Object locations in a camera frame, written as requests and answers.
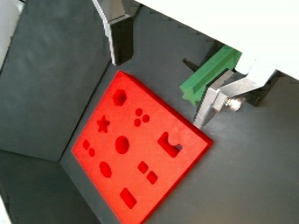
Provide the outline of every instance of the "rectangular hole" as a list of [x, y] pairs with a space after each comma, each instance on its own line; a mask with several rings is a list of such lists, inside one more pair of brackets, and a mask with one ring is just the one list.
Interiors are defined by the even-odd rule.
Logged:
[[120, 198], [125, 202], [128, 208], [132, 209], [136, 204], [136, 198], [133, 197], [132, 193], [127, 190], [127, 188], [124, 188], [124, 190], [121, 191]]

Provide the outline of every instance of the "dark gray table surface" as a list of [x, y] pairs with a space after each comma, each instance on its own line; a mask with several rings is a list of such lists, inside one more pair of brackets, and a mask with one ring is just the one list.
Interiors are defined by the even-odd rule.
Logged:
[[[105, 224], [117, 223], [103, 198], [71, 155], [71, 146], [117, 69], [131, 73], [191, 121], [195, 108], [181, 99], [179, 85], [192, 72], [183, 57], [204, 60], [212, 42], [143, 8], [135, 21], [135, 57], [109, 66], [69, 142], [61, 165]], [[299, 85], [280, 78], [259, 108], [224, 110], [203, 131], [213, 139], [195, 165], [147, 223], [297, 223]]]

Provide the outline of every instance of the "metal bracket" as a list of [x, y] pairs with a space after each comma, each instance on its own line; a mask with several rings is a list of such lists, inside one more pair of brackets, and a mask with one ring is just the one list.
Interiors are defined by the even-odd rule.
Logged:
[[103, 19], [112, 63], [120, 66], [133, 56], [133, 19], [124, 4], [131, 0], [92, 0]]

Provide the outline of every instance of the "black panel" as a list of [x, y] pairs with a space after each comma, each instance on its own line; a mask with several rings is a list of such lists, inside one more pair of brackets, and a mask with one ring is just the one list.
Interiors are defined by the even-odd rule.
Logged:
[[28, 1], [0, 76], [0, 149], [59, 160], [108, 61], [92, 1]]

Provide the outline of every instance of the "gray floor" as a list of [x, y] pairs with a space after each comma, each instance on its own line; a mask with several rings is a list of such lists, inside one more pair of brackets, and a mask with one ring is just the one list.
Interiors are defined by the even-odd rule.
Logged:
[[0, 193], [13, 224], [99, 224], [59, 163], [0, 150]]

